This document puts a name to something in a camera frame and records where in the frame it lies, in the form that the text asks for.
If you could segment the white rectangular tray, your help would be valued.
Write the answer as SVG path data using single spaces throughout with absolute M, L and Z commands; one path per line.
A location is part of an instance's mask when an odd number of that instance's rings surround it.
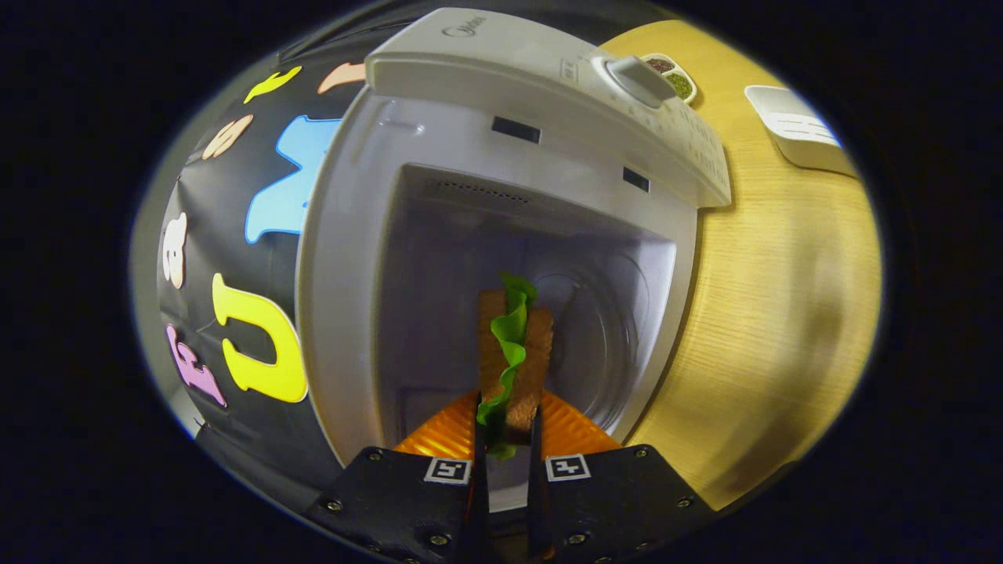
M 827 122 L 788 87 L 749 85 L 743 93 L 782 156 L 809 170 L 857 178 L 857 170 Z

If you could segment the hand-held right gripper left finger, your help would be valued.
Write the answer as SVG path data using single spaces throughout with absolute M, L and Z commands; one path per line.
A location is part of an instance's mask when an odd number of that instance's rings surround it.
M 305 519 L 381 564 L 483 564 L 486 450 L 480 394 L 451 401 L 395 447 L 365 447 Z

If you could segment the white sectioned dish with beans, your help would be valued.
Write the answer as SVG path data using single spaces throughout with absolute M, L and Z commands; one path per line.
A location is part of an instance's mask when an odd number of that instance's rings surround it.
M 659 52 L 642 55 L 640 58 L 673 86 L 677 96 L 687 106 L 692 106 L 698 96 L 697 85 L 673 58 Z

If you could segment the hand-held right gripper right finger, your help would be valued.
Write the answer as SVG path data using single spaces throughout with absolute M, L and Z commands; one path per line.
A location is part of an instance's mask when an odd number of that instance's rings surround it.
M 655 446 L 624 446 L 555 393 L 531 429 L 529 551 L 542 564 L 647 564 L 717 513 Z

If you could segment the white microwave oven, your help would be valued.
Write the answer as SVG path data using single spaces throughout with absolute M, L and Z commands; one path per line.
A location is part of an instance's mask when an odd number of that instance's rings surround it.
M 479 293 L 530 281 L 527 255 L 551 249 L 627 252 L 647 279 L 643 374 L 608 432 L 626 439 L 671 361 L 698 213 L 732 201 L 719 136 L 640 58 L 501 12 L 434 10 L 365 67 L 296 276 L 307 389 L 339 463 L 476 388 Z

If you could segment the sandwich with green lettuce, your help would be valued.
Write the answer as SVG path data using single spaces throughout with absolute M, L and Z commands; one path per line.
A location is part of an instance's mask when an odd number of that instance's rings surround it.
M 554 314 L 538 306 L 538 290 L 522 277 L 501 273 L 501 289 L 477 300 L 480 400 L 476 424 L 488 456 L 506 461 L 530 442 L 549 373 Z

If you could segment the glass turntable plate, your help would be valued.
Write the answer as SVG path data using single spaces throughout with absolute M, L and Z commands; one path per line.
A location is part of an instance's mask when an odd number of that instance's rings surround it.
M 547 389 L 612 432 L 643 374 L 650 296 L 640 264 L 614 249 L 565 248 L 531 253 L 524 267 L 554 315 Z

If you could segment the black backdrop cloth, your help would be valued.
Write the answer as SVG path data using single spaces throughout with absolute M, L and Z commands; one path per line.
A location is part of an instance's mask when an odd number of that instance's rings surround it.
M 155 265 L 180 420 L 226 470 L 281 504 L 342 471 L 307 392 L 296 263 L 311 193 L 372 44 L 266 61 L 186 144 Z

